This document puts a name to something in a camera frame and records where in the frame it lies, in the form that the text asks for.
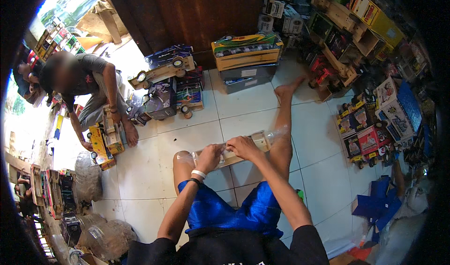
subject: brown door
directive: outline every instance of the brown door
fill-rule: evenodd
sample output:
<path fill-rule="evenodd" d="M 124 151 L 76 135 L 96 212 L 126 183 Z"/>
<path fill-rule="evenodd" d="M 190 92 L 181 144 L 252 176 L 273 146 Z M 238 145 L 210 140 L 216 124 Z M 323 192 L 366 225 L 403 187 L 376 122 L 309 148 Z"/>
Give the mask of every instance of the brown door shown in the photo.
<path fill-rule="evenodd" d="M 184 43 L 210 59 L 212 41 L 257 32 L 262 1 L 112 0 L 144 55 Z"/>

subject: black wristband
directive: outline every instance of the black wristband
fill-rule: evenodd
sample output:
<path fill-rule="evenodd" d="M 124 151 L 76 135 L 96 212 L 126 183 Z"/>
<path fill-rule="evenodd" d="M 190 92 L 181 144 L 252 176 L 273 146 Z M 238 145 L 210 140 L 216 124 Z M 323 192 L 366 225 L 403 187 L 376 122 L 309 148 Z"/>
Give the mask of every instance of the black wristband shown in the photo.
<path fill-rule="evenodd" d="M 202 185 L 202 183 L 201 183 L 197 178 L 191 178 L 191 179 L 189 179 L 188 181 L 193 181 L 193 182 L 195 182 L 195 183 L 199 186 L 199 188 L 200 188 L 200 186 Z"/>

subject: bracelet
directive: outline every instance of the bracelet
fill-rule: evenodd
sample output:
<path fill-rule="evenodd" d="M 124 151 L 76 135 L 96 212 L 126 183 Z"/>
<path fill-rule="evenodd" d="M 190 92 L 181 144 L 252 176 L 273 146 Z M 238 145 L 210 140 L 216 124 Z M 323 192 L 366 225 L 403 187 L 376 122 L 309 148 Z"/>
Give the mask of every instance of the bracelet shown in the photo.
<path fill-rule="evenodd" d="M 199 186 L 199 188 L 200 188 L 200 186 L 201 186 L 201 183 L 200 183 L 200 181 L 199 181 L 197 178 L 191 178 L 191 179 L 189 179 L 188 181 L 195 182 L 195 183 Z"/>
<path fill-rule="evenodd" d="M 203 177 L 203 179 L 205 179 L 206 178 L 206 174 L 204 174 L 203 172 L 200 172 L 200 171 L 198 171 L 198 170 L 193 170 L 192 172 L 191 172 L 191 174 L 197 174 L 197 175 L 200 175 L 201 177 Z"/>

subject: clear plastic wrap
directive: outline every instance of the clear plastic wrap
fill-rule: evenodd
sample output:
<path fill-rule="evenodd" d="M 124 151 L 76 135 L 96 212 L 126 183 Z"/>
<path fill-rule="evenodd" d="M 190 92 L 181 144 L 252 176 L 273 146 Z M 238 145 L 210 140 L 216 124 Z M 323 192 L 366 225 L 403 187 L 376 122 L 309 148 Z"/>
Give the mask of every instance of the clear plastic wrap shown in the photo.
<path fill-rule="evenodd" d="M 121 220 L 92 225 L 83 231 L 77 246 L 85 246 L 103 261 L 115 260 L 130 248 L 130 241 L 136 240 L 131 225 Z"/>
<path fill-rule="evenodd" d="M 76 218 L 80 221 L 80 228 L 82 231 L 89 229 L 92 225 L 106 223 L 106 219 L 98 214 L 77 215 Z"/>
<path fill-rule="evenodd" d="M 102 191 L 102 171 L 97 164 L 94 164 L 90 157 L 90 152 L 83 151 L 78 154 L 75 162 L 76 174 L 76 194 L 78 201 L 94 202 L 101 199 Z"/>
<path fill-rule="evenodd" d="M 275 130 L 275 131 L 257 131 L 255 133 L 252 133 L 251 135 L 248 135 L 253 141 L 255 142 L 256 146 L 262 150 L 263 152 L 267 152 L 270 150 L 272 144 L 275 142 L 275 140 L 278 137 L 281 137 L 288 133 L 287 127 L 282 127 L 281 129 Z M 195 151 L 190 153 L 189 155 L 183 155 L 178 154 L 177 160 L 180 162 L 185 162 L 194 165 L 194 168 L 199 163 L 199 157 L 203 150 Z M 229 165 L 232 165 L 234 163 L 243 161 L 243 159 L 237 157 L 233 151 L 225 150 L 222 152 L 221 160 L 217 167 L 215 169 L 219 169 L 222 167 L 226 167 Z"/>

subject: blue satin shorts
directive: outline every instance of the blue satin shorts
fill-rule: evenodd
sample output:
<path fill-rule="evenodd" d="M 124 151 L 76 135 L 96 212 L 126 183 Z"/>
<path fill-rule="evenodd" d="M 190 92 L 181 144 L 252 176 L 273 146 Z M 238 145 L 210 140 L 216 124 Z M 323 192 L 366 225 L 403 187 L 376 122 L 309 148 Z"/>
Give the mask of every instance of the blue satin shorts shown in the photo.
<path fill-rule="evenodd" d="M 184 189 L 188 180 L 178 184 Z M 202 184 L 188 215 L 186 234 L 199 228 L 235 228 L 255 231 L 279 239 L 283 232 L 277 229 L 281 208 L 267 181 L 263 181 L 247 196 L 241 208 L 234 210 L 211 188 Z"/>

